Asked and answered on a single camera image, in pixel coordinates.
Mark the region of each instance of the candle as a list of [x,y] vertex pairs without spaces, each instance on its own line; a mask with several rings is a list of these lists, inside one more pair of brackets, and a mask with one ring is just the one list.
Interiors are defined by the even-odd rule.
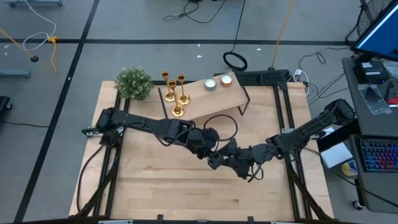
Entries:
[[205,89],[208,91],[212,91],[215,90],[217,86],[217,82],[216,80],[214,80],[214,78],[207,78],[205,80]]
[[221,76],[220,82],[223,87],[229,87],[232,83],[231,75],[225,74],[225,75]]

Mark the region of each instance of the monitor screen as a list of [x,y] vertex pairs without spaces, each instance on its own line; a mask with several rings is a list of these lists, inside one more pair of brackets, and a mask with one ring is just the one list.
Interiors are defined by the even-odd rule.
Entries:
[[376,22],[358,39],[353,50],[398,61],[398,1],[391,2]]

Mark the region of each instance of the brass candelabra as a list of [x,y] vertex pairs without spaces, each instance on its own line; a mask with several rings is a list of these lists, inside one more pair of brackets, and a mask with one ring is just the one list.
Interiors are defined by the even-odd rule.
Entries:
[[[175,94],[175,87],[177,86],[177,82],[175,80],[169,80],[167,82],[167,86],[173,91],[174,98],[177,98]],[[175,106],[172,107],[172,115],[179,118],[182,117],[185,113],[185,109],[182,105],[178,105],[177,100],[175,100]]]
[[177,76],[177,79],[179,80],[181,84],[181,91],[182,93],[178,96],[177,101],[181,105],[187,105],[189,102],[191,102],[191,99],[188,94],[184,93],[184,81],[185,81],[185,75],[184,74],[179,74]]
[[169,87],[169,83],[168,83],[168,80],[169,80],[169,72],[168,71],[166,71],[166,70],[164,70],[164,71],[162,71],[162,78],[166,81],[166,83],[167,83],[167,89],[168,89],[168,91],[166,92],[166,94],[164,95],[164,100],[165,101],[167,101],[167,102],[174,102],[175,101],[175,94],[174,94],[174,91],[172,91],[172,90],[170,90],[170,87]]

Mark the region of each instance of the potted plant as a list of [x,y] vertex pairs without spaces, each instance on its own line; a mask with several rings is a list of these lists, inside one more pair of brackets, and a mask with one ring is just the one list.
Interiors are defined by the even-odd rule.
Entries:
[[150,75],[141,67],[124,68],[114,82],[120,96],[132,100],[145,99],[154,87]]

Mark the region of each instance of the chair wheel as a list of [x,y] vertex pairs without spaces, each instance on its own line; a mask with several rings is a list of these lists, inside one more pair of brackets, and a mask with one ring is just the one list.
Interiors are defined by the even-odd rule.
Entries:
[[353,207],[355,209],[357,209],[358,211],[361,211],[363,209],[363,206],[360,204],[359,200],[352,202],[352,204],[353,204]]

